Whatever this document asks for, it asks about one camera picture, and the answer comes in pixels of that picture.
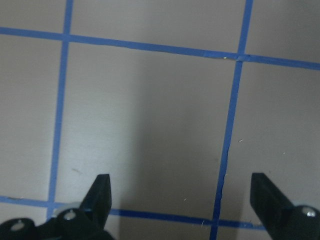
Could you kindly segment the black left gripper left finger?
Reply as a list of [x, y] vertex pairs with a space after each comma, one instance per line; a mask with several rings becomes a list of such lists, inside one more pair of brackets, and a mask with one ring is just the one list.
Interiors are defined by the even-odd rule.
[[103, 229], [106, 225], [112, 207], [112, 191], [109, 174], [99, 174], [95, 178], [87, 194], [82, 200], [79, 209], [86, 216]]

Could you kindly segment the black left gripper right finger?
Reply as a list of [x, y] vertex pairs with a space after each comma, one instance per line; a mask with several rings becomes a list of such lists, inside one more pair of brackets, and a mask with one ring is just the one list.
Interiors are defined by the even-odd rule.
[[251, 175], [250, 205], [270, 237], [280, 239], [295, 207], [262, 172]]

